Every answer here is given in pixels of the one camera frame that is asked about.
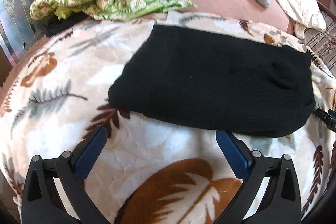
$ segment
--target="bolt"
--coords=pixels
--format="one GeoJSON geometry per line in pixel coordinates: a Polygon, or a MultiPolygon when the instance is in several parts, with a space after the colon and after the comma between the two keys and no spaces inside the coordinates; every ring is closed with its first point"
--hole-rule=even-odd
{"type": "Polygon", "coordinates": [[[34,162],[37,162],[39,159],[40,159],[40,156],[39,156],[39,155],[35,155],[35,156],[32,158],[32,160],[33,160],[34,162]]]}
{"type": "Polygon", "coordinates": [[[70,155],[71,155],[71,152],[70,152],[70,151],[64,151],[64,152],[62,153],[62,157],[63,157],[63,158],[69,158],[70,155]]]}
{"type": "Polygon", "coordinates": [[[291,160],[292,158],[291,158],[291,156],[290,155],[288,155],[288,154],[284,154],[284,156],[283,156],[284,158],[285,158],[285,160],[291,160]]]}
{"type": "Polygon", "coordinates": [[[258,150],[253,150],[253,151],[252,151],[252,155],[253,155],[254,157],[256,157],[256,158],[259,158],[259,157],[261,156],[261,153],[260,153],[260,151],[258,151],[258,150]]]}

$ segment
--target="folded black cloth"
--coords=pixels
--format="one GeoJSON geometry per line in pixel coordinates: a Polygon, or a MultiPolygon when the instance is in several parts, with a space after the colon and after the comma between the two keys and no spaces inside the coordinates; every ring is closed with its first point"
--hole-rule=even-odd
{"type": "Polygon", "coordinates": [[[288,46],[155,25],[109,104],[182,126],[281,137],[314,110],[310,64],[288,46]]]}
{"type": "Polygon", "coordinates": [[[60,32],[63,32],[73,25],[86,19],[88,15],[83,12],[72,13],[67,19],[59,20],[57,16],[53,15],[48,19],[47,24],[42,24],[44,28],[44,34],[46,37],[52,37],[60,32]]]}

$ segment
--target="pink cushion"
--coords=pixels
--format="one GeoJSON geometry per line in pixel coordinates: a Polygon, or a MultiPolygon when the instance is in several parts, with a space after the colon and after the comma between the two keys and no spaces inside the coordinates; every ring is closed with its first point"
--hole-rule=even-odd
{"type": "Polygon", "coordinates": [[[192,0],[197,8],[192,12],[207,12],[223,17],[254,20],[293,33],[293,23],[276,0],[269,0],[270,7],[261,6],[256,0],[192,0]]]}

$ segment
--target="white cloth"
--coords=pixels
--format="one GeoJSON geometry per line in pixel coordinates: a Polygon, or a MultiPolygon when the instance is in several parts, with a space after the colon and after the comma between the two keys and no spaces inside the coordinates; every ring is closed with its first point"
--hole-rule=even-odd
{"type": "MultiPolygon", "coordinates": [[[[316,0],[277,0],[277,2],[286,14],[297,23],[317,31],[326,30],[326,22],[316,0]]],[[[295,25],[295,34],[298,38],[303,39],[305,37],[304,28],[295,25]]]]}

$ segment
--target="black cloth under green blanket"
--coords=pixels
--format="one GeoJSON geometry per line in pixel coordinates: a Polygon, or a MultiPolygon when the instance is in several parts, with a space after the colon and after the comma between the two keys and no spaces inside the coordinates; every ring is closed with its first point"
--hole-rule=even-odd
{"type": "Polygon", "coordinates": [[[155,25],[109,104],[182,126],[280,137],[314,110],[310,64],[289,46],[155,25]]]}

